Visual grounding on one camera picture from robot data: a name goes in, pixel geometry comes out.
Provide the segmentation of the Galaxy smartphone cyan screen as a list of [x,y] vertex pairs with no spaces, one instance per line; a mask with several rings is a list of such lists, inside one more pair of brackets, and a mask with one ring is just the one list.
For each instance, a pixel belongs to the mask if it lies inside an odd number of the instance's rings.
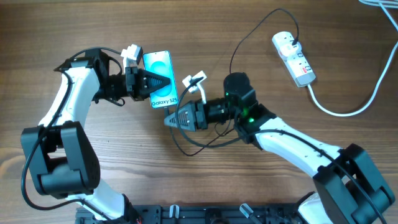
[[171,54],[168,50],[143,55],[145,70],[157,75],[150,77],[149,88],[162,87],[150,94],[153,109],[173,106],[178,103],[178,91],[175,83]]

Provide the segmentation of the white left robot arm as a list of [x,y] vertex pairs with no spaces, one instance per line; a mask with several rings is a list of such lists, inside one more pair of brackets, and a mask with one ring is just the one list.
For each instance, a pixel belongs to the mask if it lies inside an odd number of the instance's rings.
[[36,191],[58,199],[60,207],[78,203],[103,223],[142,222],[129,199],[101,178],[98,157],[83,127],[92,103],[106,100],[122,106],[126,97],[142,101],[171,81],[139,67],[143,51],[136,45],[120,52],[119,72],[111,75],[114,55],[113,49],[91,47],[56,68],[62,82],[51,108],[37,126],[21,134],[21,193],[28,206],[34,206],[25,180],[31,176]]

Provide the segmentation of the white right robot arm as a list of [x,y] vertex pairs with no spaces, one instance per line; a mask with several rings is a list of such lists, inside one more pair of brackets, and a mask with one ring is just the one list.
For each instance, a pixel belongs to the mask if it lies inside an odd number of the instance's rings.
[[248,76],[229,74],[224,96],[178,105],[164,123],[187,131],[233,121],[238,139],[289,161],[312,178],[316,190],[298,204],[305,223],[372,223],[395,202],[392,189],[360,146],[326,144],[297,131],[260,104]]

